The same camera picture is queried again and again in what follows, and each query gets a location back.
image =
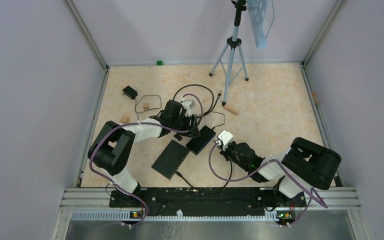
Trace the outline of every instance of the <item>metal frame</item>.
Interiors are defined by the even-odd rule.
[[[73,16],[78,28],[80,29],[81,34],[83,35],[84,39],[86,40],[87,44],[90,47],[90,50],[92,51],[95,58],[98,60],[99,64],[103,69],[108,69],[108,65],[105,62],[104,57],[102,56],[97,44],[95,43],[94,39],[92,38],[91,33],[89,32],[88,27],[86,26],[85,22],[83,21],[82,16],[80,16],[79,11],[77,10],[75,4],[73,3],[73,0],[64,0],[65,4],[67,5],[67,8],[70,10],[71,15]]]
[[[140,218],[130,218],[131,211],[141,211],[141,208],[130,209],[98,209],[82,210],[75,209],[72,212],[72,221],[114,221],[114,222],[139,222]],[[279,221],[278,212],[266,211],[264,215],[256,216],[183,216],[183,212],[178,210],[176,215],[170,216],[147,216],[145,222],[277,222]]]
[[[324,23],[324,25],[321,28],[320,32],[318,33],[315,41],[313,42],[310,50],[308,51],[307,55],[305,56],[304,61],[302,62],[302,65],[304,66],[304,68],[306,68],[307,65],[309,64],[309,62],[311,61],[315,51],[318,49],[320,44],[325,39],[325,36],[329,32],[329,29],[332,27],[334,20],[338,16],[338,13],[344,7],[344,5],[347,1],[348,0],[337,0],[336,1],[335,6],[333,7],[332,11],[330,11],[330,14],[326,19],[326,22]]]
[[[310,205],[309,211],[334,211],[334,210],[361,210],[360,201],[354,187],[332,187],[329,190],[317,191],[329,208],[326,209],[314,202]],[[110,208],[110,196],[103,187],[67,188],[60,205],[60,210],[114,210]],[[287,211],[288,207],[278,207],[276,210]]]
[[[101,109],[102,100],[104,98],[105,88],[107,87],[108,77],[110,75],[110,69],[111,68],[108,68],[105,71],[105,75],[104,75],[103,80],[102,80],[102,85],[101,85],[100,90],[99,90],[99,95],[97,96],[97,99],[95,100],[96,105],[94,108],[93,116],[90,119],[91,122],[90,122],[89,133],[87,134],[87,139],[83,145],[84,148],[83,148],[83,154],[81,156],[81,165],[80,165],[78,176],[77,176],[75,184],[74,184],[74,186],[76,188],[79,188],[82,184],[83,174],[85,173],[85,167],[86,167],[86,163],[88,161],[87,160],[88,150],[89,150],[89,146],[92,144],[92,140],[93,140],[92,138],[94,136],[95,127],[97,125],[98,115],[99,115],[99,112]]]
[[[335,146],[333,145],[329,131],[326,127],[326,122],[323,117],[323,112],[320,108],[320,106],[316,106],[314,103],[312,92],[314,91],[314,87],[311,81],[311,78],[307,72],[307,66],[309,62],[311,61],[315,51],[323,41],[326,33],[329,31],[330,27],[332,26],[333,20],[337,17],[338,12],[340,9],[342,9],[344,3],[347,0],[338,0],[331,11],[330,15],[328,16],[326,23],[322,27],[319,35],[317,36],[315,42],[313,43],[310,51],[306,55],[304,61],[300,64],[301,73],[304,79],[305,86],[307,88],[308,97],[311,102],[311,106],[314,111],[314,115],[317,121],[317,125],[320,130],[320,134],[323,140],[323,143],[326,147],[335,149]],[[93,40],[88,28],[86,27],[86,24],[84,23],[83,19],[81,18],[79,12],[77,11],[74,3],[72,0],[64,0],[64,2],[67,4],[68,9],[70,10],[72,16],[74,17],[79,29],[81,30],[84,38],[89,44],[90,49],[92,50],[93,54],[95,55],[96,59],[99,61],[99,64],[106,69],[105,77],[102,82],[102,86],[100,89],[100,93],[98,96],[98,99],[96,101],[95,106],[95,112],[92,119],[92,123],[90,125],[89,130],[89,136],[86,140],[86,145],[84,149],[84,153],[82,156],[82,164],[79,174],[79,179],[77,181],[77,184],[75,185],[78,187],[80,185],[80,180],[83,176],[83,170],[86,166],[86,153],[87,153],[87,146],[90,145],[96,125],[96,119],[99,114],[99,109],[101,107],[102,99],[104,96],[104,91],[106,87],[106,83],[108,80],[109,75],[109,67],[106,64],[103,56],[101,55],[97,45],[95,44],[95,41]],[[342,178],[341,171],[338,171],[338,175],[340,178]],[[354,187],[332,187],[329,190],[326,191],[319,191],[322,198],[324,198],[325,202],[329,205],[328,209],[325,209],[318,204],[312,204],[309,211],[337,211],[337,210],[346,210],[348,212],[350,225],[352,227],[352,230],[354,232],[354,236],[357,240],[365,240],[365,239],[374,239],[369,225],[366,221],[366,218],[362,212],[361,204],[358,198],[358,194]],[[69,223],[71,220],[71,217],[74,212],[78,210],[86,210],[86,211],[92,211],[92,210],[102,210],[102,211],[117,211],[113,208],[109,207],[110,202],[110,196],[107,195],[106,190],[103,187],[97,187],[97,188],[67,188],[64,192],[61,205],[59,208],[59,213],[57,217],[57,221],[54,226],[53,231],[53,240],[64,240],[66,237],[66,234],[69,229]]]

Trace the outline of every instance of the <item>white panel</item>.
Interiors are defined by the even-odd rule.
[[[384,1],[348,1],[309,73],[345,182],[384,239]]]
[[[249,62],[304,60],[335,0],[274,0],[266,49],[256,49],[248,13],[238,37]],[[212,63],[233,33],[230,0],[75,0],[109,65]]]
[[[51,237],[103,74],[64,1],[0,0],[0,240]]]

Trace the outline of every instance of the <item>black cable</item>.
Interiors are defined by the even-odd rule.
[[[192,130],[193,128],[198,128],[198,126],[200,125],[200,123],[201,123],[201,121],[203,120],[203,117],[200,117],[199,119],[198,119],[198,122],[196,123],[196,125],[195,126],[193,126],[193,127],[191,127],[190,129]]]
[[[197,86],[197,87],[205,88],[205,89],[207,89],[207,90],[211,93],[211,97],[212,97],[212,99],[211,99],[211,105],[209,106],[208,111],[204,112],[204,114],[202,115],[202,117],[204,117],[204,116],[208,115],[208,114],[211,112],[211,110],[212,110],[212,108],[213,108],[213,104],[214,104],[214,93],[213,93],[213,91],[211,91],[211,89],[209,89],[208,87],[206,87],[206,86],[204,86],[204,85],[200,85],[200,84],[189,84],[189,85],[183,86],[183,87],[181,87],[179,90],[177,90],[177,92],[174,94],[174,96],[173,96],[173,100],[176,98],[177,94],[178,94],[181,90],[183,90],[183,89],[185,89],[185,88],[187,88],[187,87],[192,87],[192,86]]]
[[[214,130],[216,127],[220,127],[220,126],[223,126],[225,123],[226,123],[226,115],[222,112],[218,112],[218,111],[211,111],[211,113],[215,113],[215,114],[221,114],[224,116],[224,120],[223,120],[223,123],[222,124],[219,124],[219,125],[215,125],[211,128],[211,130]]]
[[[106,192],[106,194],[108,194],[108,196],[111,196],[111,194],[109,194],[108,193],[108,191],[107,191],[107,188],[108,188],[108,186],[111,184],[111,182],[109,182],[106,186],[105,186],[105,192]]]
[[[136,107],[138,106],[138,104],[141,102],[141,100],[144,98],[144,97],[158,97],[159,98],[159,107],[154,107],[154,108],[150,108],[150,109],[147,109],[147,110],[144,110],[144,111],[138,111],[136,110]],[[151,111],[151,110],[155,110],[155,109],[161,109],[163,107],[163,101],[161,100],[161,96],[160,95],[157,95],[157,94],[153,94],[153,95],[143,95],[139,101],[136,100],[136,98],[134,99],[134,112],[136,113],[136,117],[137,117],[137,120],[139,121],[139,114],[143,114],[145,112],[148,112],[148,111]]]
[[[233,164],[232,164],[232,161],[229,161],[230,162],[230,175],[229,175],[229,180],[232,179],[232,173],[233,173]],[[183,179],[187,185],[189,185],[189,187],[191,187],[192,189],[195,189],[197,190],[198,192],[202,192],[202,193],[206,193],[206,194],[218,194],[220,193],[221,191],[204,191],[204,190],[199,190],[197,189],[196,187],[192,186],[192,184],[186,180],[186,178],[178,171],[175,171],[174,172],[177,176],[179,176],[181,179]],[[221,187],[222,189],[225,188],[227,185],[228,185],[228,181],[226,181],[226,183]]]
[[[273,211],[276,209],[276,207],[275,207],[275,206],[272,206],[272,207],[271,207],[271,210],[268,210],[267,207],[264,207],[264,209],[265,209],[267,212],[273,212]]]
[[[214,110],[214,108],[216,107],[217,102],[219,101],[221,95],[222,95],[221,93],[219,93],[219,94],[217,95],[217,99],[215,100],[214,106],[212,106],[211,112],[212,112],[212,111]]]

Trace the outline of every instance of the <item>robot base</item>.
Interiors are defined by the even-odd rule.
[[[176,216],[181,209],[184,216],[263,216],[265,208],[288,208],[291,199],[284,200],[274,195],[272,188],[260,187],[147,187],[137,189],[135,195],[149,207],[148,216]],[[303,193],[292,201],[295,207],[305,207]],[[110,208],[141,208],[136,199],[119,191],[111,192]]]

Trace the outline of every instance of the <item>tripod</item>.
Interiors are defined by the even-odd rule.
[[[244,60],[244,53],[242,52],[242,40],[238,38],[238,31],[239,31],[239,25],[241,24],[241,14],[242,11],[247,10],[247,6],[245,4],[247,3],[246,0],[238,0],[236,1],[231,1],[236,8],[236,14],[234,17],[234,28],[233,28],[233,35],[227,39],[227,44],[224,47],[223,51],[221,51],[220,56],[218,57],[217,61],[214,64],[214,67],[212,68],[211,72],[209,72],[209,75],[212,76],[214,71],[217,68],[217,65],[221,63],[221,67],[223,68],[224,75],[226,75],[226,83],[224,86],[224,96],[223,96],[223,102],[221,103],[223,106],[226,105],[226,100],[228,98],[228,90],[229,90],[229,85],[235,80],[235,78],[238,76],[238,74],[242,71],[245,73],[245,81],[248,81],[248,72],[247,72],[247,66],[245,66],[245,60]],[[225,66],[223,65],[222,62],[222,57],[226,53],[226,50],[230,46],[230,55],[229,55],[229,65],[227,68],[227,73],[225,70]],[[239,48],[239,54],[240,54],[240,60],[242,61],[242,67],[240,68],[239,71],[237,71],[236,75],[231,79],[232,75],[232,66],[233,66],[233,58],[235,56],[235,49],[236,47]]]

